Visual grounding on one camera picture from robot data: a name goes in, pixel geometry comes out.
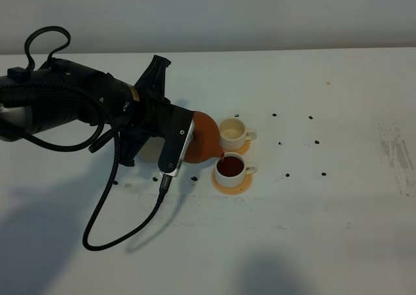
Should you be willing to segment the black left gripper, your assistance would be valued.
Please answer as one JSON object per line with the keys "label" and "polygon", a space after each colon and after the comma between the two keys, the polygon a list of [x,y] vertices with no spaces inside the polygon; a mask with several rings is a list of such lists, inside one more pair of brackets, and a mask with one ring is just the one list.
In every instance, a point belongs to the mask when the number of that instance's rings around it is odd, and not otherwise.
{"label": "black left gripper", "polygon": [[158,125],[150,117],[156,112],[158,102],[169,103],[165,98],[166,69],[171,62],[164,57],[154,55],[149,66],[135,83],[133,90],[139,100],[130,106],[131,119],[120,129],[119,163],[133,166],[134,157],[143,148],[149,138],[158,135]]}

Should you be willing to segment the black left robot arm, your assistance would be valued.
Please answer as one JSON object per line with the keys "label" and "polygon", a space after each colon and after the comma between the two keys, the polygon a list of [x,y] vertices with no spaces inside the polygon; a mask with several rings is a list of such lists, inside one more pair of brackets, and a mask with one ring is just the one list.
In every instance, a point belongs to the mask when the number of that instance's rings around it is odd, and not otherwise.
{"label": "black left robot arm", "polygon": [[[120,139],[118,163],[133,166],[151,137],[165,138],[174,105],[165,98],[171,62],[155,55],[134,85],[109,73],[59,58],[34,71],[10,68],[1,78],[1,140],[31,142],[59,152],[87,148],[94,153],[114,136]],[[43,142],[36,134],[79,120],[97,130],[73,146]]]}

